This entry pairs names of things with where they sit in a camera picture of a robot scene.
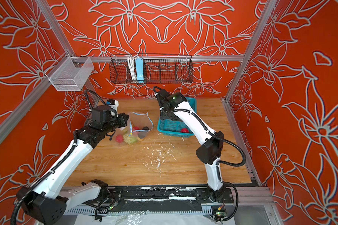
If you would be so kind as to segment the red apple toy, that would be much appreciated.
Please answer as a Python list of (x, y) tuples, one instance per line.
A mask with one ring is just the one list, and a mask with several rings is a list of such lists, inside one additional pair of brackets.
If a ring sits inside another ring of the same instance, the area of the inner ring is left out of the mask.
[(122, 143), (122, 142), (124, 142), (123, 135), (117, 135), (116, 138), (115, 138), (115, 141), (116, 141), (117, 143)]

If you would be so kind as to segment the clear zip top bag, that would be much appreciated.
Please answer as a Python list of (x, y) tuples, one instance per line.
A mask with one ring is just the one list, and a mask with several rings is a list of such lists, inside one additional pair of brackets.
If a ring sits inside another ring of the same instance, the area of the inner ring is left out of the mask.
[(148, 113), (129, 113), (127, 126), (117, 130), (115, 141), (118, 144), (133, 145), (143, 141), (154, 128)]

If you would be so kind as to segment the green cabbage toy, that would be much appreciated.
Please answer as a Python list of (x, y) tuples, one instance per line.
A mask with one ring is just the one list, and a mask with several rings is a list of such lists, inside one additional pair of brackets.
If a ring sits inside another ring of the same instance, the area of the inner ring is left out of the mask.
[(128, 145), (135, 144), (138, 141), (138, 138), (135, 134), (124, 134), (123, 135), (124, 142)]

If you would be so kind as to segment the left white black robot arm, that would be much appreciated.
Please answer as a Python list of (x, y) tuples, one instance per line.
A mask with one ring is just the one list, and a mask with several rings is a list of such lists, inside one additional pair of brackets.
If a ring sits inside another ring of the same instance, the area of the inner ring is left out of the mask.
[(62, 187), (75, 171), (81, 161), (105, 137), (112, 138), (116, 130), (125, 128), (129, 115), (118, 113), (119, 103), (109, 99), (93, 107), (86, 99), (91, 111), (91, 118), (79, 130), (73, 132), (73, 140), (65, 152), (29, 188), (23, 187), (17, 193), (18, 202), (12, 212), (10, 223), (17, 223), (20, 210), (44, 225), (55, 224), (63, 214), (78, 205), (85, 204), (95, 212), (111, 210), (117, 200), (114, 193), (108, 190), (107, 183), (92, 180), (79, 188), (63, 191)]

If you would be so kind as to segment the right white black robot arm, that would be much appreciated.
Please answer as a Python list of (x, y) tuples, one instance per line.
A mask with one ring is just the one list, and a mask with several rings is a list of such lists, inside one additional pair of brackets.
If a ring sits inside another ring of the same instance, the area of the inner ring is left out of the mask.
[[(157, 86), (153, 87), (153, 91), (159, 103), (161, 115), (166, 119), (181, 120), (197, 138), (200, 147), (196, 150), (196, 155), (206, 169), (207, 193), (211, 201), (218, 202), (222, 199), (225, 189), (220, 165), (231, 167), (245, 165), (247, 158), (244, 151), (235, 143), (226, 140), (221, 131), (216, 132), (207, 125), (180, 92), (170, 94)], [(241, 154), (241, 162), (231, 163), (221, 160), (224, 143), (234, 147)]]

